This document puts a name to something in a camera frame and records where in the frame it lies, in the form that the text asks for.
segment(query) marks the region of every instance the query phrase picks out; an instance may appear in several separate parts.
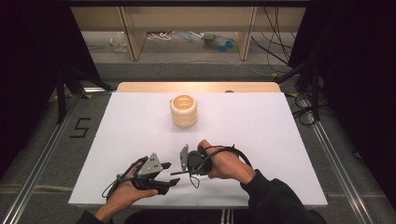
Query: white table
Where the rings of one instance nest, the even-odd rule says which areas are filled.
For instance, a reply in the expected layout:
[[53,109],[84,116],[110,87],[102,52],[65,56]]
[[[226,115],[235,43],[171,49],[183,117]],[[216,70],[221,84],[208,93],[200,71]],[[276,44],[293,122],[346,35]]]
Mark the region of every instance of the white table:
[[[202,139],[242,150],[254,168],[268,178],[286,182],[305,207],[327,201],[297,130],[285,96],[280,92],[187,92],[198,102],[198,121],[188,128],[172,123],[169,101],[186,92],[113,93],[69,203],[98,206],[104,189],[135,160],[156,152],[172,162],[157,180],[168,181],[180,171],[179,152],[195,149]],[[134,204],[146,208],[246,208],[248,195],[233,180],[199,177],[196,189],[181,175],[166,195]]]

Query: black sleeve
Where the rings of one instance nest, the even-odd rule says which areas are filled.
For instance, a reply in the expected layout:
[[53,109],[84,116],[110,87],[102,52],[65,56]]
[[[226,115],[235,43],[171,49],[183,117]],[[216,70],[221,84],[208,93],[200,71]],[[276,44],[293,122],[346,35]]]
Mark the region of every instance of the black sleeve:
[[305,210],[294,191],[278,179],[267,180],[259,170],[246,185],[248,207],[256,223],[321,223]]
[[97,219],[92,213],[84,211],[77,224],[103,224],[103,222]]

